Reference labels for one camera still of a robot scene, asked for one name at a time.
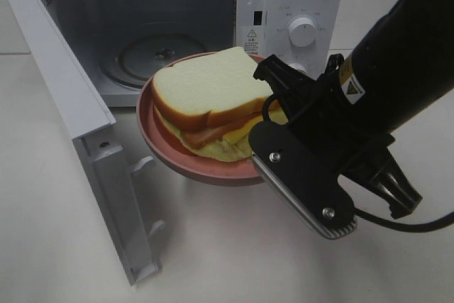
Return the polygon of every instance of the black cable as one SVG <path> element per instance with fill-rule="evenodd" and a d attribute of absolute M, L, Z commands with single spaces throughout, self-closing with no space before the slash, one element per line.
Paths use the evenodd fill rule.
<path fill-rule="evenodd" d="M 262 106 L 262 116 L 263 116 L 263 121 L 271 121 L 270 119 L 270 114 L 268 113 L 268 109 L 270 107 L 270 104 L 277 99 L 277 95 L 273 94 L 270 97 L 268 97 L 265 102 L 263 103 Z"/>
<path fill-rule="evenodd" d="M 373 214 L 364 212 L 355 207 L 355 214 L 371 223 L 390 228 L 392 230 L 411 233 L 425 233 L 445 228 L 454 223 L 454 211 L 446 214 L 444 217 L 423 224 L 402 224 L 395 221 L 386 220 Z"/>

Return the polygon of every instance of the bread crust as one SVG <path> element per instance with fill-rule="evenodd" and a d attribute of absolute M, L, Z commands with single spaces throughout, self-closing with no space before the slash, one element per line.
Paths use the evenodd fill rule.
<path fill-rule="evenodd" d="M 151 91 L 153 102 L 157 110 L 168 120 L 171 124 L 178 127 L 182 131 L 200 131 L 206 127 L 216 128 L 224 126 L 230 122 L 234 122 L 241 117 L 256 113 L 262 110 L 263 103 L 267 97 L 260 97 L 244 103 L 236 108 L 225 111 L 208 111 L 199 115 L 187 115 L 172 108 L 165 103 L 165 100 L 157 92 L 154 82 L 152 80 Z M 271 109 L 277 108 L 277 102 L 270 106 Z"/>
<path fill-rule="evenodd" d="M 153 106 L 153 118 L 156 124 L 156 128 L 173 149 L 179 151 L 182 154 L 190 156 L 195 155 L 192 151 L 186 149 L 186 147 L 181 143 L 178 137 L 176 137 L 174 133 L 171 132 L 167 125 L 162 121 L 161 115 L 159 115 L 159 113 L 156 111 L 156 106 Z"/>

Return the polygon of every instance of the pink plate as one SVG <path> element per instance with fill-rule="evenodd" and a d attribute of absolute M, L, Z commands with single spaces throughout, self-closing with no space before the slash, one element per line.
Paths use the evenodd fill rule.
<path fill-rule="evenodd" d="M 189 58 L 209 55 L 211 53 L 200 53 L 189 57 L 176 60 L 166 67 L 187 60 Z M 251 55 L 256 62 L 264 58 Z M 263 180 L 255 171 L 251 158 L 236 162 L 221 162 L 210 158 L 203 158 L 197 155 L 188 155 L 175 148 L 170 141 L 171 137 L 167 136 L 155 121 L 153 110 L 153 98 L 151 96 L 151 77 L 140 91 L 137 103 L 137 118 L 140 131 L 156 156 L 161 159 L 167 166 L 178 173 L 191 179 L 205 182 L 207 184 L 216 184 L 220 186 L 247 186 L 258 184 Z"/>

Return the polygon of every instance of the white table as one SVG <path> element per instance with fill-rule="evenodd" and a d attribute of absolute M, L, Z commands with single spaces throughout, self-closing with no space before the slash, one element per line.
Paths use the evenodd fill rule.
<path fill-rule="evenodd" d="M 348 53 L 396 0 L 368 9 L 361 1 L 370 4 L 342 0 L 333 51 Z M 143 208 L 159 207 L 146 219 L 167 222 L 164 268 L 129 287 L 33 58 L 19 35 L 10 55 L 4 32 L 11 31 L 0 31 L 0 302 L 452 302 L 454 228 L 412 235 L 359 220 L 351 236 L 326 241 L 263 184 L 212 187 L 160 162 L 136 184 Z M 424 196 L 406 222 L 454 208 L 453 105 L 451 93 L 395 132 L 392 152 Z M 113 113 L 131 162 L 147 155 L 133 111 Z M 358 207 L 387 214 L 380 199 L 341 182 Z"/>

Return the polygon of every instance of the sandwich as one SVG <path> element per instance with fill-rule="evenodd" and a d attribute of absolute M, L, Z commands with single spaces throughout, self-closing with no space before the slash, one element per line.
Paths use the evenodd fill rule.
<path fill-rule="evenodd" d="M 157 127 L 183 153 L 224 162 L 249 158 L 248 134 L 272 94 L 253 78 L 256 67 L 235 47 L 159 70 L 151 87 Z M 277 123 L 287 121 L 277 103 L 269 114 Z"/>

